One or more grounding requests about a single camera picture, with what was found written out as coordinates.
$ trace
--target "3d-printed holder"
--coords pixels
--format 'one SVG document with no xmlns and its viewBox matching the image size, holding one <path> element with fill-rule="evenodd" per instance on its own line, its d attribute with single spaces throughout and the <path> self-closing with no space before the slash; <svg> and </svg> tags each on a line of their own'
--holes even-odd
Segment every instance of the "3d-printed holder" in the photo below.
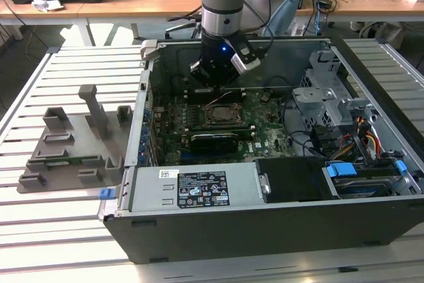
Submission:
<svg viewBox="0 0 424 283">
<path fill-rule="evenodd" d="M 67 116 L 61 107 L 47 109 L 46 128 L 19 178 L 20 193 L 116 186 L 121 183 L 133 119 L 128 105 L 104 112 L 95 85 L 78 95 L 89 115 Z"/>
</svg>

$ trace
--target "blue tab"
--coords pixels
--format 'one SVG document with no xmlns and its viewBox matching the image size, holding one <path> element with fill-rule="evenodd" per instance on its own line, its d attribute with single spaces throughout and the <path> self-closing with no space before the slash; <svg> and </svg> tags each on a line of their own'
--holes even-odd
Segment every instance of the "blue tab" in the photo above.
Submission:
<svg viewBox="0 0 424 283">
<path fill-rule="evenodd" d="M 356 176 L 355 167 L 351 162 L 334 162 L 327 167 L 330 177 Z"/>
<path fill-rule="evenodd" d="M 334 170 L 334 168 L 332 166 L 328 166 L 327 167 L 327 171 L 330 175 L 330 178 L 336 177 L 337 176 L 337 172 Z"/>
<path fill-rule="evenodd" d="M 103 188 L 102 190 L 100 190 L 99 199 L 100 200 L 115 199 L 115 189 Z"/>
<path fill-rule="evenodd" d="M 403 160 L 397 160 L 396 161 L 396 167 L 399 170 L 400 174 L 406 175 L 406 171 L 408 170 L 407 166 L 405 165 L 405 163 L 403 162 Z"/>
</svg>

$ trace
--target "table leg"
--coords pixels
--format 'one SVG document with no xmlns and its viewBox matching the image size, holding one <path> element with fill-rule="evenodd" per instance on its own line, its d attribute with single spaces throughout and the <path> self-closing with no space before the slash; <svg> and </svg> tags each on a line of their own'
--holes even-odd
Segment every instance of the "table leg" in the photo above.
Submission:
<svg viewBox="0 0 424 283">
<path fill-rule="evenodd" d="M 138 34 L 138 27 L 136 23 L 131 24 L 132 36 L 134 39 L 138 39 L 140 35 Z"/>
<path fill-rule="evenodd" d="M 83 24 L 78 25 L 79 32 L 81 33 L 82 40 L 84 42 L 84 46 L 95 46 L 93 34 L 91 33 L 90 25 Z"/>
<path fill-rule="evenodd" d="M 4 26 L 7 30 L 7 32 L 15 38 L 15 40 L 22 40 L 24 36 L 21 33 L 21 30 L 19 30 L 20 26 Z"/>
</svg>

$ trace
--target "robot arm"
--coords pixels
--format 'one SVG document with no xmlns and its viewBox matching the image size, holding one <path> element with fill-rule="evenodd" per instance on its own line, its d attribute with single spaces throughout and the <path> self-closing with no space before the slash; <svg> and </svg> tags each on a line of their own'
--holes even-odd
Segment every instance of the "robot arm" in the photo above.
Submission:
<svg viewBox="0 0 424 283">
<path fill-rule="evenodd" d="M 260 65 L 255 51 L 240 31 L 244 0 L 203 0 L 201 58 L 191 74 L 215 89 Z"/>
</svg>

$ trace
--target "black plastic cover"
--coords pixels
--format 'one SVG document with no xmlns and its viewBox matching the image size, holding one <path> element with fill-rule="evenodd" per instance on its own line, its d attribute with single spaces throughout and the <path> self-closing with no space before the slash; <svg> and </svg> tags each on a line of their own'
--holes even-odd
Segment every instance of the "black plastic cover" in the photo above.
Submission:
<svg viewBox="0 0 424 283">
<path fill-rule="evenodd" d="M 313 156 L 256 160 L 258 174 L 268 177 L 271 192 L 265 202 L 321 201 L 332 195 L 322 168 L 325 161 Z"/>
</svg>

